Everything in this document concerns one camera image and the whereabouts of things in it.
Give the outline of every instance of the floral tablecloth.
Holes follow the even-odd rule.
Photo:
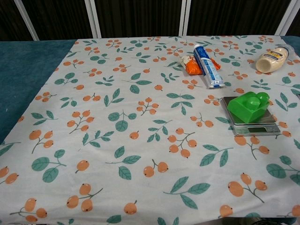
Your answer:
[[[226,87],[179,57],[200,44]],[[300,216],[300,60],[261,74],[277,36],[77,40],[0,146],[0,222],[192,225]],[[220,105],[270,95],[282,134],[235,137]]]

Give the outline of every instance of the orange package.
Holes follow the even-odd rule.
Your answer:
[[[219,64],[217,64],[217,62],[211,58],[210,59],[216,70],[219,70],[221,68],[221,66]],[[201,75],[203,74],[202,70],[200,69],[200,67],[198,66],[198,63],[196,62],[196,60],[190,60],[187,64],[186,64],[186,72],[190,75]]]

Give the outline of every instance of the green plastic object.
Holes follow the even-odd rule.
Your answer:
[[[227,109],[244,123],[251,123],[265,114],[269,106],[269,98],[266,92],[255,94],[249,91],[231,100]]]

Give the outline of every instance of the mayonnaise bottle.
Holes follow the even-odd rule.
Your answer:
[[[262,54],[256,61],[255,67],[264,74],[271,73],[281,68],[289,54],[293,52],[294,49],[290,45],[278,45],[270,52]]]

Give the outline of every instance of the snack package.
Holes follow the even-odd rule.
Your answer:
[[[201,75],[203,74],[202,70],[198,66],[195,58],[193,55],[184,55],[180,58],[181,65],[186,69],[186,72],[190,75]],[[217,64],[216,61],[214,61],[213,58],[211,58],[211,61],[213,62],[216,70],[219,70],[221,66]]]

